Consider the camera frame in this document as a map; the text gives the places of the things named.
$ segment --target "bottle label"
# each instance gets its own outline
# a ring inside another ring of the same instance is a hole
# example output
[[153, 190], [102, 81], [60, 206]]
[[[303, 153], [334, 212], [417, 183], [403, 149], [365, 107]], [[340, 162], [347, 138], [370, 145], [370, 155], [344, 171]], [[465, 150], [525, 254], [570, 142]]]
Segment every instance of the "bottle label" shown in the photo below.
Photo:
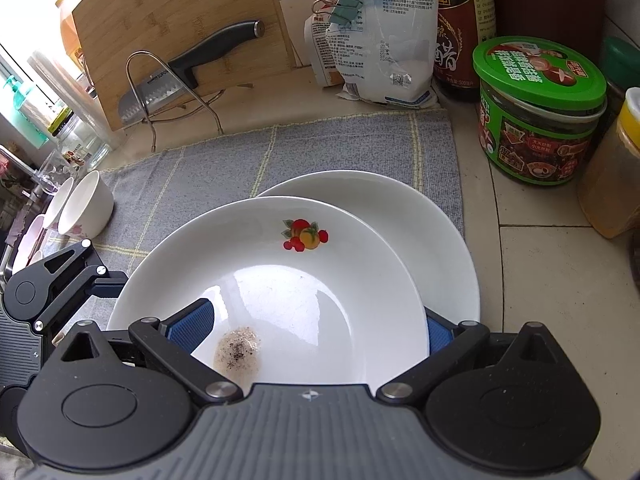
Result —
[[479, 88], [472, 54], [495, 37], [494, 0], [438, 0], [436, 76], [458, 88]]
[[74, 169], [82, 168], [89, 161], [92, 154], [81, 144], [69, 145], [62, 148], [62, 156]]
[[54, 137], [57, 137], [62, 128], [64, 128], [65, 125], [69, 122], [73, 114], [74, 113], [72, 112], [71, 108], [69, 108], [68, 106], [61, 108], [59, 113], [56, 115], [56, 118], [49, 125], [47, 131]]

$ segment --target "sauce jar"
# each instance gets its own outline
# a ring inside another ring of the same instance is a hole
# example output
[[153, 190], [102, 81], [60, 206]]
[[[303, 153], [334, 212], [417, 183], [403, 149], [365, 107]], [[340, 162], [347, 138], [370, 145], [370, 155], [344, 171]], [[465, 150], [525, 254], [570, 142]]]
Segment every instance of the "sauce jar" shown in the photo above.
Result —
[[505, 36], [474, 50], [480, 144], [519, 181], [557, 186], [580, 166], [607, 107], [607, 84], [584, 56], [552, 41]]
[[640, 88], [626, 91], [616, 124], [580, 180], [578, 200], [587, 220], [605, 238], [640, 226]]

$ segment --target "wooden cutting board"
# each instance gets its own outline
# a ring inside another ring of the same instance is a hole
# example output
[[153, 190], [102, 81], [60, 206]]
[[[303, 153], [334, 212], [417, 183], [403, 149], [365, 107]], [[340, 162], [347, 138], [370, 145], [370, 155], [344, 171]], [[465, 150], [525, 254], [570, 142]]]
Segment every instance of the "wooden cutting board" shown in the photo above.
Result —
[[[243, 20], [263, 20], [262, 38], [194, 70], [204, 96], [295, 66], [278, 0], [81, 0], [73, 11], [86, 65], [110, 126], [122, 127], [118, 101], [127, 91], [127, 57], [149, 50], [165, 61], [211, 33]], [[130, 65], [136, 83], [160, 66], [148, 56]], [[172, 106], [188, 101], [183, 96]]]

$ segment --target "jar label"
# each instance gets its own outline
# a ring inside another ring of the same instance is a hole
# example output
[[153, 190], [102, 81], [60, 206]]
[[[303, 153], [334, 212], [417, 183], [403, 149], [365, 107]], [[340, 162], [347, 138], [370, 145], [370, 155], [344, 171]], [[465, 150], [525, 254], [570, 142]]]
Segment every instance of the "jar label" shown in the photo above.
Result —
[[74, 169], [82, 168], [89, 161], [92, 154], [81, 144], [67, 146], [62, 150], [62, 156]]
[[494, 36], [494, 0], [438, 0], [436, 76], [459, 88], [478, 88], [472, 54]]
[[535, 128], [502, 110], [480, 91], [480, 144], [505, 172], [530, 184], [553, 186], [574, 176], [594, 128], [575, 135]]

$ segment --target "yellow lid jar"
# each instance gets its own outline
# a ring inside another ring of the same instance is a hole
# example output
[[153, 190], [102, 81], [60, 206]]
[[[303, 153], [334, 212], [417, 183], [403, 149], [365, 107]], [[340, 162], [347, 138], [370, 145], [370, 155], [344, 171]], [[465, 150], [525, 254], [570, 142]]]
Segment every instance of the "yellow lid jar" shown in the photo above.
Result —
[[626, 91], [618, 120], [578, 184], [578, 199], [587, 220], [606, 238], [640, 226], [640, 88]]

